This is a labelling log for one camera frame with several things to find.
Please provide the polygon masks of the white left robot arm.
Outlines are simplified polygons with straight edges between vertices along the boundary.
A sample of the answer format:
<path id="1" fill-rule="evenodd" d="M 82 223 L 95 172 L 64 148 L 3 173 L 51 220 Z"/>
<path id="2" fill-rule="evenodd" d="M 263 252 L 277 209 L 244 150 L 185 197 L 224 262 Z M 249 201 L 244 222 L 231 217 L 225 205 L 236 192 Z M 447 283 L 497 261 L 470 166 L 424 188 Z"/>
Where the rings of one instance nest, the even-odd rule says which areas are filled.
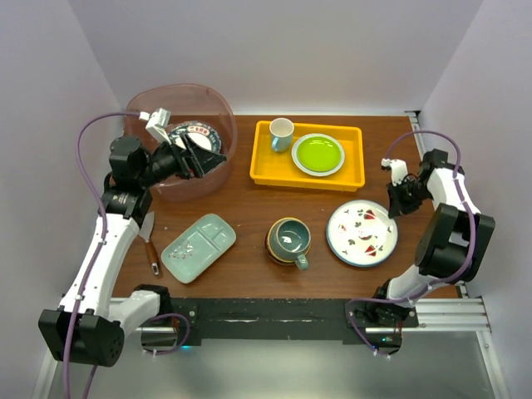
<path id="1" fill-rule="evenodd" d="M 166 287 L 141 284 L 116 307 L 111 306 L 111 294 L 129 247 L 146 221 L 150 188 L 172 175 L 202 178 L 226 161 L 225 155 L 201 148 L 188 136 L 181 140 L 182 146 L 163 141 L 154 152 L 134 136 L 111 143 L 111 172 L 98 197 L 88 253 L 57 309 L 43 310 L 38 320 L 55 360 L 111 367 L 128 335 L 148 321 L 163 326 L 172 318 Z"/>

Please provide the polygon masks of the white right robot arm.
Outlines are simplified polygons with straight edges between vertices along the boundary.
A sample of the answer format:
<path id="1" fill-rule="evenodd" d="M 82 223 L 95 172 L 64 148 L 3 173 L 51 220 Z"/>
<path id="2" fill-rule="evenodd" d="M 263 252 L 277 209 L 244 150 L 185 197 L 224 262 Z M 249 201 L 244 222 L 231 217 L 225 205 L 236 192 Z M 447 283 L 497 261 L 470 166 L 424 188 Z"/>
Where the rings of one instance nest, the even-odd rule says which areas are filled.
<path id="1" fill-rule="evenodd" d="M 379 301 L 365 306 L 375 324 L 387 327 L 406 319 L 416 301 L 430 291 L 471 281 L 495 230 L 495 220 L 472 204 L 463 169 L 450 163 L 443 150 L 425 153 L 416 175 L 408 172 L 403 160 L 383 159 L 381 167 L 392 174 L 387 185 L 390 218 L 418 210 L 424 200 L 436 206 L 416 248 L 414 264 L 387 280 L 374 294 Z"/>

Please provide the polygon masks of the strawberry pattern white plate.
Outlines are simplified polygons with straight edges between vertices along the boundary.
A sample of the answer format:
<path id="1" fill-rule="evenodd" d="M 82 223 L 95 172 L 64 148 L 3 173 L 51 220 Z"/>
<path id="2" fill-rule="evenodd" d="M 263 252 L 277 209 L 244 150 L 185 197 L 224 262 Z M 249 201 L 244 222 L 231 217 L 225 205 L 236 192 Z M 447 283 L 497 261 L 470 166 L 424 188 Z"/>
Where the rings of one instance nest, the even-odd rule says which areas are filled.
<path id="1" fill-rule="evenodd" d="M 398 243 L 398 228 L 382 205 L 355 199 L 342 204 L 326 227 L 329 248 L 344 263 L 371 268 L 384 262 Z"/>

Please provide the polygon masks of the teal rim lettered plate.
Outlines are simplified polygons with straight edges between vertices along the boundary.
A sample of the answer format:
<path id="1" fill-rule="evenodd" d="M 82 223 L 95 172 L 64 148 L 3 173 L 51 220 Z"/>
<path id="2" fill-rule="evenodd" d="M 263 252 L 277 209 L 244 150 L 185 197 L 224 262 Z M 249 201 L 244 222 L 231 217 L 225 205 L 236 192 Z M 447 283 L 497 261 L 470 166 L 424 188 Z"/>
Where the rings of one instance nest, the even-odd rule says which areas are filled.
<path id="1" fill-rule="evenodd" d="M 168 137 L 181 149 L 185 148 L 181 136 L 186 134 L 199 147 L 220 153 L 222 140 L 219 133 L 208 124 L 200 121 L 186 121 L 170 127 Z"/>

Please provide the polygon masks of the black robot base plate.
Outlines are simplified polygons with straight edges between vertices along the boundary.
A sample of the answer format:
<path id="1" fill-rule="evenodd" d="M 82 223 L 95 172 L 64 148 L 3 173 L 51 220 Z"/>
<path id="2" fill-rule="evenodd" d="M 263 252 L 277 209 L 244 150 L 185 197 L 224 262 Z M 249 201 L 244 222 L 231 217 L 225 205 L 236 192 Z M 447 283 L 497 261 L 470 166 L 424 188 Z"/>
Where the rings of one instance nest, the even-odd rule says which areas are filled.
<path id="1" fill-rule="evenodd" d="M 419 326 L 417 311 L 395 305 L 344 299 L 172 298 L 179 340 L 199 346 L 207 339 L 340 341 L 363 344 L 358 332 L 379 350 L 397 352 L 401 333 Z"/>

